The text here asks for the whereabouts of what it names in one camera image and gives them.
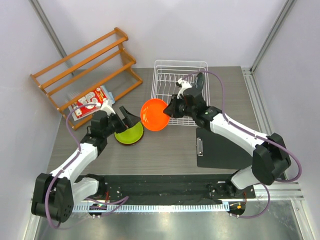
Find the orange wooden shelf rack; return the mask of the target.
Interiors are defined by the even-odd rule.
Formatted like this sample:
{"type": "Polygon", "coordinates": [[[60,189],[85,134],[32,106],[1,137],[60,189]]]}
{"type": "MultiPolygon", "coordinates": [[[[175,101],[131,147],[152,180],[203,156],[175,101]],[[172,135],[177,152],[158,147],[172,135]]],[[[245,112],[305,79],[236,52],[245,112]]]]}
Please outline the orange wooden shelf rack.
{"type": "Polygon", "coordinates": [[[105,99],[102,88],[118,101],[143,83],[133,69],[137,61],[126,49],[128,39],[115,27],[30,78],[64,119],[94,93],[98,101],[105,99]]]}

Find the dark blue-grey plate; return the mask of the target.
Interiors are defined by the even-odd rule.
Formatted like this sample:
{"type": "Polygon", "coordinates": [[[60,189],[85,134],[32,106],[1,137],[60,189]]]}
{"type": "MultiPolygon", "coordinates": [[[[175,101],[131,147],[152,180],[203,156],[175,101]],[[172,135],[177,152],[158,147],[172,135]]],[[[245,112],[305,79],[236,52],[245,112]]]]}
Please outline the dark blue-grey plate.
{"type": "Polygon", "coordinates": [[[199,72],[194,80],[194,86],[198,91],[202,91],[204,88],[206,78],[202,72],[199,72]]]}

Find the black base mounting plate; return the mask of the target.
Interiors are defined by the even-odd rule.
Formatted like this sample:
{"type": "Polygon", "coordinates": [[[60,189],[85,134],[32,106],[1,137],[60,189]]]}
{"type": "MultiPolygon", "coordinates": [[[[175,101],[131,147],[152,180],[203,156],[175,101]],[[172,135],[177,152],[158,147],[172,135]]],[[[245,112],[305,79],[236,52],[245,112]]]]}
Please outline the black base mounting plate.
{"type": "Polygon", "coordinates": [[[128,197],[128,205],[190,206],[218,204],[223,200],[254,199],[253,186],[243,190],[229,186],[229,174],[91,175],[100,182],[99,200],[116,202],[128,197]]]}

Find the black clipboard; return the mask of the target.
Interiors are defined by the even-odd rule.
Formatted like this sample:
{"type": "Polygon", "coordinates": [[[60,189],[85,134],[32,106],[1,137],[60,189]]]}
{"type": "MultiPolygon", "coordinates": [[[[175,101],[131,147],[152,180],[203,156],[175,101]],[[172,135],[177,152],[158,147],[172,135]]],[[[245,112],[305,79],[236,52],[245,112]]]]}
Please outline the black clipboard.
{"type": "Polygon", "coordinates": [[[241,170],[252,165],[252,157],[227,138],[198,127],[196,164],[199,168],[241,170]]]}

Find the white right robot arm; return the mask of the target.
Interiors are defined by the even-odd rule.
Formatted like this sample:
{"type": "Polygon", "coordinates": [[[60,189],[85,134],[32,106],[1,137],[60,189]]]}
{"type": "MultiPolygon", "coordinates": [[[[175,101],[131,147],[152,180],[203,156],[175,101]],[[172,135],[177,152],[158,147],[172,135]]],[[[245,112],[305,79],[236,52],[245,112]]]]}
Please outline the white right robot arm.
{"type": "Polygon", "coordinates": [[[226,181],[225,190],[230,197],[238,197],[255,184],[270,186],[292,164],[279,134],[259,136],[252,129],[232,122],[221,109],[208,106],[194,87],[173,94],[163,113],[174,119],[188,116],[197,126],[228,139],[252,157],[250,166],[236,171],[226,181]]]}

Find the orange plate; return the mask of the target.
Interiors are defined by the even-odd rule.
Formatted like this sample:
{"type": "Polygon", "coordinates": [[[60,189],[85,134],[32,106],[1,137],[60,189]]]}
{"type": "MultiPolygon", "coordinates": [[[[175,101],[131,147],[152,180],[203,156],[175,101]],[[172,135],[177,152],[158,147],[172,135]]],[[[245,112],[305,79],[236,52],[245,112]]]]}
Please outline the orange plate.
{"type": "Polygon", "coordinates": [[[170,117],[163,113],[168,104],[159,98],[147,100],[140,110],[143,126],[150,131],[159,132],[169,123],[170,117]]]}

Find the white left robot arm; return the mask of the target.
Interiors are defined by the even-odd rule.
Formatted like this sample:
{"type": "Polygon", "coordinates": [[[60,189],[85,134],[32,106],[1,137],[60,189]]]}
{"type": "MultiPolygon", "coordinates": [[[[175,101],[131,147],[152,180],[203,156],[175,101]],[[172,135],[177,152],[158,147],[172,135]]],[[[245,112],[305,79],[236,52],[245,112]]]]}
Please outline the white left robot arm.
{"type": "Polygon", "coordinates": [[[102,104],[91,118],[90,126],[75,152],[51,173],[41,173],[35,180],[31,213],[53,221],[64,223],[70,217],[75,205],[86,198],[100,200],[107,192],[102,177],[87,174],[78,179],[83,170],[107,146],[107,138],[115,133],[120,134],[135,127],[140,117],[131,114],[124,106],[120,108],[124,118],[107,104],[102,104]]]}

